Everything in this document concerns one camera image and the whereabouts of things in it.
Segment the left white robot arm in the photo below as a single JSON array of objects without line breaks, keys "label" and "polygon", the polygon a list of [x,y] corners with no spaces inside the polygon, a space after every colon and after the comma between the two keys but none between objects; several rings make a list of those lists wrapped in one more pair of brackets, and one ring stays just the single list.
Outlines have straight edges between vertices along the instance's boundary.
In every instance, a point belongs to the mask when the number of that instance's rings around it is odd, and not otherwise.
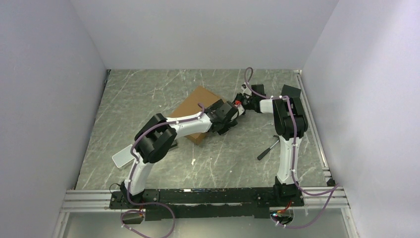
[{"label": "left white robot arm", "polygon": [[237,124],[244,113],[242,104],[218,100],[209,107],[199,103],[200,111],[183,117],[171,118],[155,114],[135,136],[130,149],[134,157],[128,177],[121,184],[123,202],[136,208],[142,202],[147,178],[155,163],[162,160],[180,137],[195,133],[226,133]]}]

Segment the brown cardboard box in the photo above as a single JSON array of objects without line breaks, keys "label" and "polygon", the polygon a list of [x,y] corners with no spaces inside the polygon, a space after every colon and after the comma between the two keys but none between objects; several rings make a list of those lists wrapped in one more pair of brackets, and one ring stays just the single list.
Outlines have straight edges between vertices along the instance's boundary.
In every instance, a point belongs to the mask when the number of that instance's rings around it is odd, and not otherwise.
[{"label": "brown cardboard box", "polygon": [[198,103],[201,103],[207,108],[220,99],[225,101],[221,96],[203,86],[197,86],[196,89],[169,115],[169,117],[178,118],[199,113],[202,109],[198,106]]}]

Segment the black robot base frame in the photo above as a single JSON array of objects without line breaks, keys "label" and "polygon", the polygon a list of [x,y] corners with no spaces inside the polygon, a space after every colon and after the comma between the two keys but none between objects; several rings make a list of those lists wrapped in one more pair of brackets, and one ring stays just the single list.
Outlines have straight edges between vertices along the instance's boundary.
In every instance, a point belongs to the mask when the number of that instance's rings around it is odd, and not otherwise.
[{"label": "black robot base frame", "polygon": [[288,185],[273,187],[145,189],[126,199],[126,189],[111,194],[111,210],[144,209],[146,221],[175,218],[268,218],[274,208],[304,205],[302,193]]}]

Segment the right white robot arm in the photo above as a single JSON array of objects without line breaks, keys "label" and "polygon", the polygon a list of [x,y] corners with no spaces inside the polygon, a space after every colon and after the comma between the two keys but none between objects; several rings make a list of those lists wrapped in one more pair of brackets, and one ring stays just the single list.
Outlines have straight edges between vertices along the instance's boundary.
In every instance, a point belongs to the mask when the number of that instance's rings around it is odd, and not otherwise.
[{"label": "right white robot arm", "polygon": [[308,130],[308,120],[300,99],[301,89],[283,85],[281,96],[286,99],[264,98],[264,85],[255,84],[247,87],[242,84],[242,93],[234,99],[244,110],[272,114],[278,141],[280,143],[280,165],[273,186],[273,200],[284,206],[292,197],[299,196],[299,189],[292,176],[296,176],[299,144]]}]

